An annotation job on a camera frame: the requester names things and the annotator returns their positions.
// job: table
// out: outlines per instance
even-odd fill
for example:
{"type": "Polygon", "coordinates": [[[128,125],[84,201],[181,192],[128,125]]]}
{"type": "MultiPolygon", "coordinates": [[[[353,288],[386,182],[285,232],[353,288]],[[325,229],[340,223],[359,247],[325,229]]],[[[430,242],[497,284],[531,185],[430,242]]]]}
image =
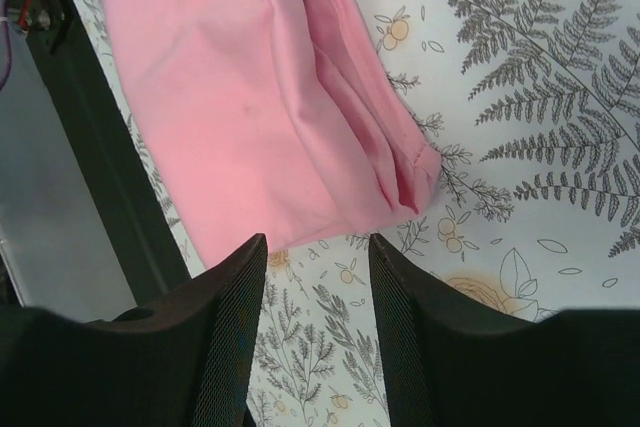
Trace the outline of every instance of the table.
{"type": "MultiPolygon", "coordinates": [[[[443,156],[426,217],[384,234],[421,268],[527,320],[637,307],[640,1],[357,1],[389,81],[443,156]]],[[[122,95],[100,2],[75,2],[198,275],[122,95]]],[[[389,425],[367,242],[270,255],[249,393],[259,425],[389,425]]]]}

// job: folded pink fabric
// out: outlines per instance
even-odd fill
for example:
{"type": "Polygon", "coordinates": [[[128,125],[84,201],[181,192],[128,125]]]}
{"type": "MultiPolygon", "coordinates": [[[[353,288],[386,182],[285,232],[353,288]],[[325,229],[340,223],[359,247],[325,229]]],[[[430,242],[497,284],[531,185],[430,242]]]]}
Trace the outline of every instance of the folded pink fabric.
{"type": "Polygon", "coordinates": [[[207,266],[413,218],[440,159],[354,0],[103,0],[124,93],[207,266]]]}

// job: white tablecloth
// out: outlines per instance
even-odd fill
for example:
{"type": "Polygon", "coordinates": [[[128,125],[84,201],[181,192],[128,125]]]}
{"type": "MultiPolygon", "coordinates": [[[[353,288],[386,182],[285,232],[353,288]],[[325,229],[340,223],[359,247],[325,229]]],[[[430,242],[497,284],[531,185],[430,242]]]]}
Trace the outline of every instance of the white tablecloth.
{"type": "MultiPolygon", "coordinates": [[[[202,264],[131,121],[100,2],[75,1],[197,275],[202,264]]],[[[388,238],[459,290],[528,320],[637,306],[640,0],[358,3],[390,81],[443,154],[427,216],[388,238]]],[[[366,236],[348,236],[270,257],[249,395],[260,426],[389,425],[366,248],[366,236]]],[[[526,371],[514,372],[514,388],[526,371]]]]}

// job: floral tablecloth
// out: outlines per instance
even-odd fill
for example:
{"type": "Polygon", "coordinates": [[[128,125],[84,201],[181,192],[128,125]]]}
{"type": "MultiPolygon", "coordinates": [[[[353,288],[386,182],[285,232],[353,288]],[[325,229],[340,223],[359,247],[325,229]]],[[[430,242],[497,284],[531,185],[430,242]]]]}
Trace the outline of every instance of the floral tablecloth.
{"type": "MultiPolygon", "coordinates": [[[[385,235],[524,319],[637,306],[640,0],[357,1],[389,81],[443,156],[426,217],[385,235]]],[[[100,1],[75,2],[198,275],[120,90],[100,1]]],[[[249,395],[260,426],[389,426],[367,243],[352,235],[269,257],[249,395]]]]}

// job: pink cloth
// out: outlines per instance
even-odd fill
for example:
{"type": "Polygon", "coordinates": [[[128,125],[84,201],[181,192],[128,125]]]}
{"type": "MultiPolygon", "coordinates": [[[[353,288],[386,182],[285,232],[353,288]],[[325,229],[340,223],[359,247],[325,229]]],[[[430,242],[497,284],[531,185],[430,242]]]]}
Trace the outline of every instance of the pink cloth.
{"type": "Polygon", "coordinates": [[[440,158],[354,0],[103,0],[124,93],[214,266],[423,212],[440,158]]]}

